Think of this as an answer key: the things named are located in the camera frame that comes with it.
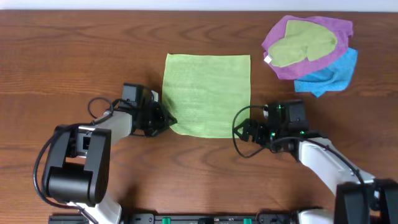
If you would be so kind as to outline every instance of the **yellow-green cloth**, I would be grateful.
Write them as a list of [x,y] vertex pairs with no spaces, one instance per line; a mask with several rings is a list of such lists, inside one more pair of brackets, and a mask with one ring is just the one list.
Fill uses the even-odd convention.
[[[176,133],[231,138],[234,116],[250,105],[250,55],[168,54],[162,103],[177,119]],[[236,125],[248,117],[242,112]]]
[[309,61],[320,59],[330,54],[336,44],[336,35],[326,27],[290,20],[287,21],[285,37],[272,44],[268,52],[273,66],[286,67],[305,58]]

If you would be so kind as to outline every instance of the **green cloth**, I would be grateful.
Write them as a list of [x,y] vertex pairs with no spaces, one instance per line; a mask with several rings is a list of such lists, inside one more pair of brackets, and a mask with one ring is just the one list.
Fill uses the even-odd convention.
[[301,62],[320,59],[330,54],[336,47],[336,35],[326,27],[313,22],[287,21],[283,39],[272,44],[268,52],[272,65],[286,67]]
[[[162,103],[171,129],[203,138],[231,138],[236,113],[250,105],[250,55],[167,55]],[[236,125],[249,117],[245,110]]]

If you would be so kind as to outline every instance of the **brown tabletop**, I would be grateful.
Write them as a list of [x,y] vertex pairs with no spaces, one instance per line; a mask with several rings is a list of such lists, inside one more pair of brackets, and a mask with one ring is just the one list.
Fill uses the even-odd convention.
[[[350,46],[359,58],[347,90],[320,98],[295,93],[292,80],[278,80],[262,61],[262,41],[286,14],[354,22]],[[40,148],[56,125],[91,121],[87,102],[120,97],[124,82],[161,92],[167,53],[249,54],[252,104],[304,99],[313,129],[362,169],[397,180],[397,21],[398,14],[353,12],[0,11],[0,222],[45,223],[52,212],[71,212],[35,193]],[[159,213],[333,210],[335,202],[288,154],[243,159],[230,139],[172,130],[114,145],[108,190],[129,209]]]

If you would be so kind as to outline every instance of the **white wall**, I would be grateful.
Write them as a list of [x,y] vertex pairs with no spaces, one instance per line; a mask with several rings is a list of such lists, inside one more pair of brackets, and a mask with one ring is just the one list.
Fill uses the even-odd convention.
[[0,0],[0,9],[397,12],[398,0]]

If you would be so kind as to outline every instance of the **blue cloth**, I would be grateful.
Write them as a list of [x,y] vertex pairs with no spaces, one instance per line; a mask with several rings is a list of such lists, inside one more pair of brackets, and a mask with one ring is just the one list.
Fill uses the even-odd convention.
[[358,51],[349,48],[346,53],[326,68],[294,80],[296,92],[312,92],[316,97],[326,91],[341,91],[348,87],[354,74]]

